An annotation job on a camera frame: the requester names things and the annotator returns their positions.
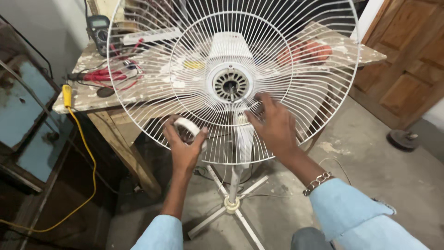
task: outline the white wall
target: white wall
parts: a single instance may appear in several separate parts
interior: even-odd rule
[[[2,0],[0,14],[51,63],[54,81],[71,73],[88,43],[83,0]],[[43,67],[46,62],[29,48]]]
[[[367,3],[363,13],[361,14],[358,25],[353,30],[352,35],[350,36],[353,40],[362,41],[362,38],[367,33],[367,30],[370,27],[370,24],[372,24],[373,19],[375,18],[376,14],[378,13],[379,9],[381,8],[382,3],[384,0],[369,0]]]
[[[444,133],[444,98],[429,109],[422,116],[422,118],[433,123],[439,130],[441,130],[441,132]]]

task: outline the silver chain bracelet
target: silver chain bracelet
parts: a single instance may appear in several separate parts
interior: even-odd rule
[[[321,183],[323,183],[324,181],[326,181],[328,178],[332,177],[332,173],[331,172],[324,172],[322,175],[316,177],[316,180],[310,182],[310,185],[307,186],[307,189],[302,191],[302,193],[304,194],[304,196],[309,196],[310,193],[317,187],[319,186]]]

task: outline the hand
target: hand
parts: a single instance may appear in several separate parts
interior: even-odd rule
[[[245,111],[245,115],[267,148],[282,164],[289,166],[294,162],[294,154],[300,151],[296,140],[296,121],[282,103],[272,100],[268,94],[262,93],[256,96],[263,102],[265,123],[261,123],[249,111]]]
[[[208,129],[203,128],[191,145],[184,143],[174,128],[174,121],[180,116],[172,115],[163,125],[163,135],[170,143],[173,157],[173,177],[191,177],[196,166],[202,143],[208,134]]]

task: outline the fan motor vent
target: fan motor vent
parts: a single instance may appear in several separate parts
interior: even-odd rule
[[[248,91],[249,82],[238,69],[223,69],[213,79],[213,90],[224,101],[234,102],[241,99]]]

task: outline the orange object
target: orange object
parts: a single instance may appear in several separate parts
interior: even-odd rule
[[[285,47],[277,55],[277,62],[281,66],[290,64],[291,56],[293,57],[293,62],[317,63],[327,60],[333,53],[330,46],[321,45],[313,40],[303,42],[294,40],[289,43],[289,46],[291,53]]]

